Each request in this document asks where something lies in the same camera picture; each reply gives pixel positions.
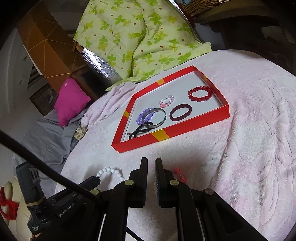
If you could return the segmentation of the small patterned cloth tag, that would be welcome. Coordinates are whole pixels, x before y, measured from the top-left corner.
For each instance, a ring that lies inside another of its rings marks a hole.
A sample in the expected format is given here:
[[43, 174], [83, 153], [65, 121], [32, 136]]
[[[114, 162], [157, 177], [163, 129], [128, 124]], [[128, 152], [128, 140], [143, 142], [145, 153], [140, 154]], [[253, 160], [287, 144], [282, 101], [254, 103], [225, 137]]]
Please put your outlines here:
[[74, 138], [80, 141], [87, 131], [88, 129], [85, 126], [78, 126], [74, 133]]

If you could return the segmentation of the pale pink towel blanket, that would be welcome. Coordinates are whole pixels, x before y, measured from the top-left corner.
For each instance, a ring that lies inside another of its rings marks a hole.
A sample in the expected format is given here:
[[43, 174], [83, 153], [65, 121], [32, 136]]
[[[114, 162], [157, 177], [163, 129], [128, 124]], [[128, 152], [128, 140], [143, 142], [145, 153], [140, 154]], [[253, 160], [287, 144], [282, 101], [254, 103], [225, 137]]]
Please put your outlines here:
[[159, 207], [154, 162], [180, 168], [188, 185], [213, 189], [267, 240], [284, 240], [295, 224], [295, 76], [252, 52], [219, 50], [188, 62], [229, 103], [228, 119], [119, 153], [111, 143], [125, 111], [97, 122], [76, 145], [62, 175], [76, 183], [102, 168], [128, 177], [149, 162], [147, 200], [130, 209], [128, 227], [144, 240], [176, 240], [175, 212]]

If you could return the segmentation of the magenta pillow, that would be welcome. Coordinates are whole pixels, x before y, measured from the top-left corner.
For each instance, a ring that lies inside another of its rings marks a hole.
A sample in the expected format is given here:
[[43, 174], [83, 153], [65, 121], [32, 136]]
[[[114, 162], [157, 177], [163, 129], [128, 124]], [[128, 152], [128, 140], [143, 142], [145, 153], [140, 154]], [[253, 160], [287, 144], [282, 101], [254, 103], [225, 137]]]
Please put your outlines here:
[[67, 126], [70, 120], [81, 113], [90, 101], [91, 98], [73, 78], [66, 79], [54, 105], [59, 126]]

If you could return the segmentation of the silver foil insulation panel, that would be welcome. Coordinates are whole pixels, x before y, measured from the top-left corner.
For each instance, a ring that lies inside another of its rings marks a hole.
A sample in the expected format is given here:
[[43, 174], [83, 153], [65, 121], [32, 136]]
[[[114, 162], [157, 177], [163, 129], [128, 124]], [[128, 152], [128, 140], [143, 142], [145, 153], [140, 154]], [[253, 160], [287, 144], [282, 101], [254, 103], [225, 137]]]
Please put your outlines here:
[[122, 80], [120, 75], [109, 65], [109, 63], [92, 51], [84, 48], [80, 54], [88, 66], [104, 81], [107, 87], [110, 87]]

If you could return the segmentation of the silver metal bangle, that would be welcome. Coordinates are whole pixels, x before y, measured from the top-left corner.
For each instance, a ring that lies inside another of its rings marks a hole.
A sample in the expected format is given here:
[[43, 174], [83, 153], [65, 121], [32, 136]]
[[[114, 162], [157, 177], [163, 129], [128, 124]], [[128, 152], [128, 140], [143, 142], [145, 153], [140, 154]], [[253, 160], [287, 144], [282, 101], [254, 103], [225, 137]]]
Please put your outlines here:
[[[162, 113], [163, 114], [163, 118], [158, 117], [158, 113]], [[152, 122], [153, 117], [156, 117], [156, 121], [155, 123]], [[143, 126], [145, 126], [146, 128], [151, 128], [151, 129], [155, 129], [160, 127], [167, 119], [167, 113], [164, 109], [162, 108], [151, 108], [149, 110], [147, 110], [145, 113], [143, 113], [143, 116], [141, 117], [141, 122], [143, 124]]]

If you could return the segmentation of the wicker basket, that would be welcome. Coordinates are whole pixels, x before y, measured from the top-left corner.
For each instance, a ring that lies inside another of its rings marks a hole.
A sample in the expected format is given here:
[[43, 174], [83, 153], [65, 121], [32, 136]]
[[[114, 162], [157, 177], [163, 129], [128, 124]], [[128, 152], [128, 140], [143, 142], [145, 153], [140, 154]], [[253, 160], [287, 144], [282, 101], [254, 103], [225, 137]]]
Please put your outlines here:
[[189, 16], [199, 15], [216, 6], [220, 6], [228, 0], [177, 0], [177, 5]]

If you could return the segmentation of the red shallow box tray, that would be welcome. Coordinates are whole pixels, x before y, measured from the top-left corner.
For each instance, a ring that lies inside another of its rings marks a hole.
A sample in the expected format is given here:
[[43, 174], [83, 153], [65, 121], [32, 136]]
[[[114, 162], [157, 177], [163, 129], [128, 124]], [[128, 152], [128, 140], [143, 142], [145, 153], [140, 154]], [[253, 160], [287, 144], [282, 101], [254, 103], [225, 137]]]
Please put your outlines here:
[[164, 141], [229, 118], [220, 90], [195, 66], [174, 72], [135, 93], [112, 148], [120, 153]]

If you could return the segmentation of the brown wooden wardrobe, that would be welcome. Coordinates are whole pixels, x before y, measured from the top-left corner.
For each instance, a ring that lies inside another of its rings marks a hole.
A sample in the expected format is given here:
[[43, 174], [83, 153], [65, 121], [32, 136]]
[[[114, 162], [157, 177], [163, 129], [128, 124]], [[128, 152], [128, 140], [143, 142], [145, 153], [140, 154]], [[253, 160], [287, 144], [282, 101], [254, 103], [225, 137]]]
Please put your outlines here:
[[98, 99], [94, 89], [82, 78], [90, 68], [76, 49], [76, 43], [42, 1], [24, 15], [17, 29], [32, 61], [56, 92], [66, 79], [73, 78], [93, 101]]

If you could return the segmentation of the dark maroon hair band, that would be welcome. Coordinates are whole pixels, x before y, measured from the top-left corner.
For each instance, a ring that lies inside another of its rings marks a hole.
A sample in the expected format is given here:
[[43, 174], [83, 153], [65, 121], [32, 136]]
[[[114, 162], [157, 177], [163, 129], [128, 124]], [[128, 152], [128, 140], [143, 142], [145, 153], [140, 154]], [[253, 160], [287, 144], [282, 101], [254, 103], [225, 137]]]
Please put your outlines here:
[[171, 121], [182, 121], [190, 116], [192, 113], [192, 106], [186, 103], [175, 106], [171, 111], [169, 118]]

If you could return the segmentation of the green clover quilt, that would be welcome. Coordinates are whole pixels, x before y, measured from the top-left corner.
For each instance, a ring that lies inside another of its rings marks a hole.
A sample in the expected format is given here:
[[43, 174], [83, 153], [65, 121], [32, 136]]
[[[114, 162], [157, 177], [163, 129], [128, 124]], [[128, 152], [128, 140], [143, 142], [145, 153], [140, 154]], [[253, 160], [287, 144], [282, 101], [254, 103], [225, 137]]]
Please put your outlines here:
[[74, 40], [124, 82], [139, 83], [212, 51], [167, 1], [89, 1]]

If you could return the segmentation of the grey bed sheet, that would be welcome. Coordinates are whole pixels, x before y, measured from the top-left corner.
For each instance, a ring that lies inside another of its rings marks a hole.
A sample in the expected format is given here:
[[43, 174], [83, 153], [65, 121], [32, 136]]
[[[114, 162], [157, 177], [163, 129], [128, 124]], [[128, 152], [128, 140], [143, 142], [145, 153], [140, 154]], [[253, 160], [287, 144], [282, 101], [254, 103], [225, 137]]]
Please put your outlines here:
[[74, 134], [86, 113], [84, 109], [69, 121], [67, 126], [59, 126], [56, 110], [33, 122], [21, 137], [20, 143], [57, 173], [78, 144]]

